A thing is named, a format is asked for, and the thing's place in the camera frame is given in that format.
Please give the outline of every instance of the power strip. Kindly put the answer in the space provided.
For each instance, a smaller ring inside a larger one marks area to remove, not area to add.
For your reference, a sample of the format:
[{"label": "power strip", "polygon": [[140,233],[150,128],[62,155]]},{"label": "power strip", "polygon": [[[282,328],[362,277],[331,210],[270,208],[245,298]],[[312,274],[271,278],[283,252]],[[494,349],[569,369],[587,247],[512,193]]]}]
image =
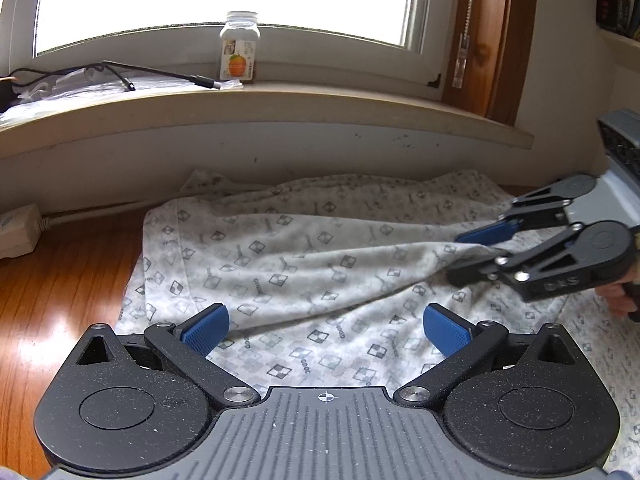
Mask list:
[{"label": "power strip", "polygon": [[0,259],[31,253],[40,238],[41,222],[35,204],[0,215]]}]

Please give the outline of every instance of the wooden window frame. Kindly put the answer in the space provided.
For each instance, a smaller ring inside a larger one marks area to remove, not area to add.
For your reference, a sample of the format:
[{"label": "wooden window frame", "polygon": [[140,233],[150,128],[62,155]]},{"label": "wooden window frame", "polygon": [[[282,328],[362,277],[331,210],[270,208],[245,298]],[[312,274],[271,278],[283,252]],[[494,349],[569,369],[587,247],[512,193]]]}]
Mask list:
[{"label": "wooden window frame", "polygon": [[474,0],[461,89],[452,80],[468,0],[458,0],[444,103],[514,125],[529,65],[537,0]]}]

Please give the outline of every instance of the wooden floor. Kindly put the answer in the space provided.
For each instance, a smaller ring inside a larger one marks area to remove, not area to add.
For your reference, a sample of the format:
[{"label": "wooden floor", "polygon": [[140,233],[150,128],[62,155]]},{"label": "wooden floor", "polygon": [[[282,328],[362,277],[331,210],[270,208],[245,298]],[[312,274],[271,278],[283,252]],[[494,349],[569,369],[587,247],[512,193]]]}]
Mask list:
[{"label": "wooden floor", "polygon": [[33,480],[47,471],[34,409],[86,327],[117,320],[143,218],[135,212],[60,226],[33,253],[0,260],[0,465]]}]

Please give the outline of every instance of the human hand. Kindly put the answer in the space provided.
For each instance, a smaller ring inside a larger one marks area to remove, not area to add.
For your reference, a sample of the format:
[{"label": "human hand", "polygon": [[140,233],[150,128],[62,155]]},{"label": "human hand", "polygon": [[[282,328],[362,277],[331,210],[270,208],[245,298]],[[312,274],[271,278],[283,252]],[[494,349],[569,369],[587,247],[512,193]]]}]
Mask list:
[{"label": "human hand", "polygon": [[609,305],[611,313],[620,319],[628,316],[629,313],[638,310],[634,300],[623,290],[622,283],[632,282],[640,278],[640,269],[638,264],[635,264],[625,276],[617,280],[615,283],[609,283],[609,285],[597,286],[596,294],[602,296]]}]

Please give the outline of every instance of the gray ribbed plate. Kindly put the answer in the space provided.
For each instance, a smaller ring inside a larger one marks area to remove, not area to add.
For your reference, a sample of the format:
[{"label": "gray ribbed plate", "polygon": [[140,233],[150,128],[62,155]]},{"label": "gray ribbed plate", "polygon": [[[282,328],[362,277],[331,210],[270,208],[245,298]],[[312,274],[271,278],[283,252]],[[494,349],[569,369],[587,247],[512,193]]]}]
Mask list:
[{"label": "gray ribbed plate", "polygon": [[[589,470],[575,480],[601,480]],[[60,469],[47,480],[78,477]],[[433,413],[402,408],[380,387],[272,388],[258,406],[226,410],[155,480],[506,480],[453,446]]]}]

